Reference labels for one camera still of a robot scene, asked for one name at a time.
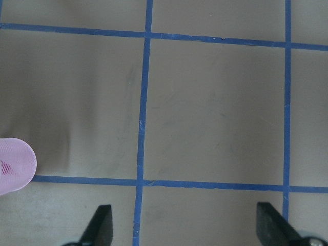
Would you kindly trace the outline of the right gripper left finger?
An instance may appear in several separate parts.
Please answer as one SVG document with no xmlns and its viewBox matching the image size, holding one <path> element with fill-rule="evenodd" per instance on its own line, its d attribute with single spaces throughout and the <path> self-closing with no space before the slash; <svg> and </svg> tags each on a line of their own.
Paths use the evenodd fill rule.
<svg viewBox="0 0 328 246">
<path fill-rule="evenodd" d="M 111 205 L 100 205 L 82 234 L 80 245 L 110 246 L 113 240 L 113 219 Z"/>
</svg>

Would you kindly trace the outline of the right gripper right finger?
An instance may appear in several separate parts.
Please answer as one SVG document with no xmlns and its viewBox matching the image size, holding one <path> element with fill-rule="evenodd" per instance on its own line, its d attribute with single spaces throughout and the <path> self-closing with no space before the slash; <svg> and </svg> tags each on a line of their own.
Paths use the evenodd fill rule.
<svg viewBox="0 0 328 246">
<path fill-rule="evenodd" d="M 302 237 L 269 203 L 258 202 L 256 235 L 261 245 L 300 245 Z"/>
</svg>

